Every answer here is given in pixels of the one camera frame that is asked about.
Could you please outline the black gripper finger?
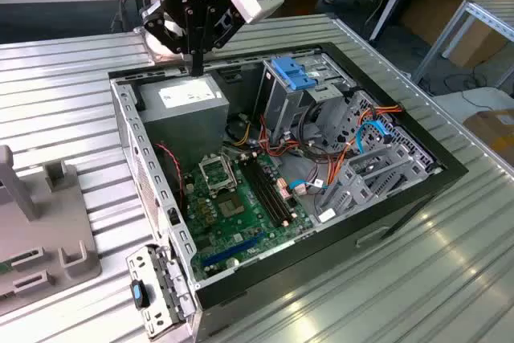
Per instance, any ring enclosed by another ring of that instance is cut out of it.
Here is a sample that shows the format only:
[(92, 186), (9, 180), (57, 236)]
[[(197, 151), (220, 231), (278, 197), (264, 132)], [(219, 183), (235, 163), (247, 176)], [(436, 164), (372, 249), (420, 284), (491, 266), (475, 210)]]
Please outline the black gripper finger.
[(208, 9), (198, 49), (198, 76), (204, 72), (204, 56), (214, 48), (222, 48), (244, 23), (243, 17), (233, 5), (225, 11), (220, 7)]
[(165, 26), (165, 10), (161, 4), (161, 0), (155, 1), (151, 6), (146, 7), (141, 12), (143, 27), (150, 33), (161, 45), (166, 47), (174, 54), (188, 55), (186, 62), (189, 64), (189, 72), (193, 77), (199, 76), (199, 52), (190, 44), (188, 31), (180, 29), (182, 32), (178, 35), (176, 32)]

